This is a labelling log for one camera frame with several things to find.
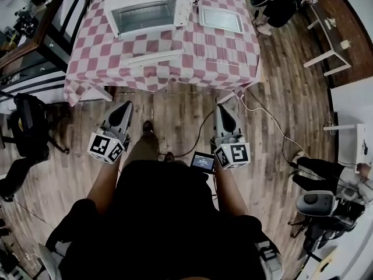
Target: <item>wooden floor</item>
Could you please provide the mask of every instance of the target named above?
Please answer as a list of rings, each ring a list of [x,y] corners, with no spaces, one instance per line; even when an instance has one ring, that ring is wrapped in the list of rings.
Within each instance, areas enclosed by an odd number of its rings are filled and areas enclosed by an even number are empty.
[[[304,18],[295,15],[288,25],[275,30],[272,37],[260,36],[259,43],[265,81],[250,90],[278,119],[284,132],[311,157],[333,160],[333,137],[322,131],[328,124],[326,80],[320,65],[310,69],[302,66],[319,54]],[[129,130],[133,140],[130,148],[140,137],[142,123],[153,118],[160,152],[178,154],[189,150],[204,117],[213,109],[215,95],[213,90],[177,83],[155,94],[118,89],[116,102],[131,100],[135,106]],[[260,107],[249,92],[245,101],[251,109]],[[15,253],[31,275],[38,270],[34,255],[37,254],[36,244],[45,243],[73,203],[87,195],[97,176],[101,164],[87,154],[87,144],[90,133],[97,129],[105,110],[113,104],[103,101],[77,104],[72,109],[72,119],[62,123],[55,132],[57,141],[71,149],[70,154],[63,155],[51,148],[50,160],[34,166],[17,193],[19,204],[1,202],[0,214],[13,232],[6,241],[14,243]],[[296,216],[294,201],[300,189],[288,182],[290,168],[281,153],[283,137],[272,119],[261,110],[247,113],[235,100],[230,101],[230,106],[241,117],[251,145],[251,164],[235,170],[235,180],[250,213],[262,221],[263,231],[283,255],[286,268],[283,279],[293,279],[301,264],[297,258],[302,236],[291,239],[292,228],[287,222]],[[0,124],[3,134],[10,135],[5,117]],[[212,136],[213,121],[209,118],[196,150],[208,152]],[[285,155],[289,160],[298,150],[289,141],[285,143]],[[190,163],[191,156],[184,160]],[[14,146],[7,144],[5,150],[0,150],[0,175],[6,173],[17,158]]]

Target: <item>checkered tablecloth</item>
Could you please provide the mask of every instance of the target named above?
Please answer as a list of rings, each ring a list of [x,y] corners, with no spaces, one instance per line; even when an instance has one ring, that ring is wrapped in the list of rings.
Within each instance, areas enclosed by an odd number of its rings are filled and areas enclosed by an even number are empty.
[[[245,0],[200,0],[199,5],[238,12],[244,34],[199,24],[193,6],[189,23],[174,31],[114,37],[104,14],[104,0],[93,0],[80,26],[68,65],[64,95],[73,106],[95,86],[127,86],[155,92],[169,80],[233,90],[240,97],[258,82],[259,44]],[[183,49],[177,59],[126,67],[122,61],[148,53]]]

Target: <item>person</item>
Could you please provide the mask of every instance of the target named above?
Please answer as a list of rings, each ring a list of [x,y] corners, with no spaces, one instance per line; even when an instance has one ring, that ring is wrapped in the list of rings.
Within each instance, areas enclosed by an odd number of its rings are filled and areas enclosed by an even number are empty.
[[[258,32],[267,36],[272,35],[271,28],[284,26],[291,17],[300,9],[304,3],[312,0],[272,0],[261,16],[258,16],[253,23]]]
[[[304,156],[304,152],[298,152],[292,160],[292,166],[300,170],[290,174],[289,180],[306,191],[327,190],[348,201],[365,205],[373,201],[373,170],[368,164],[359,163],[357,174],[339,163],[309,159]],[[304,168],[310,169],[319,177],[312,179],[312,173]]]
[[[270,240],[232,172],[216,161],[218,211],[207,174],[172,153],[159,162],[157,153],[147,121],[118,183],[120,160],[103,164],[87,198],[45,245],[57,252],[71,242],[58,267],[62,279],[266,279],[255,243]],[[268,248],[279,253],[271,241]]]

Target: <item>baking tray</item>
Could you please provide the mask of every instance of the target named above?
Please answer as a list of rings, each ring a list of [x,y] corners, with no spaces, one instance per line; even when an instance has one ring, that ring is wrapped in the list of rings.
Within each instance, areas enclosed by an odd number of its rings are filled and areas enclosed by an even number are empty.
[[[199,7],[199,24],[241,34],[244,32],[240,14],[223,8],[201,5]]]

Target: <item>gray device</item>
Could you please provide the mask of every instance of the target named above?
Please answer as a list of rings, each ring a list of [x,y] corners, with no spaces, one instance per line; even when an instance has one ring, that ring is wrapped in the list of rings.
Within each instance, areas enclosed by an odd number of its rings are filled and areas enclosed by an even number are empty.
[[[308,191],[298,196],[295,205],[298,212],[308,216],[330,216],[336,197],[331,191]]]

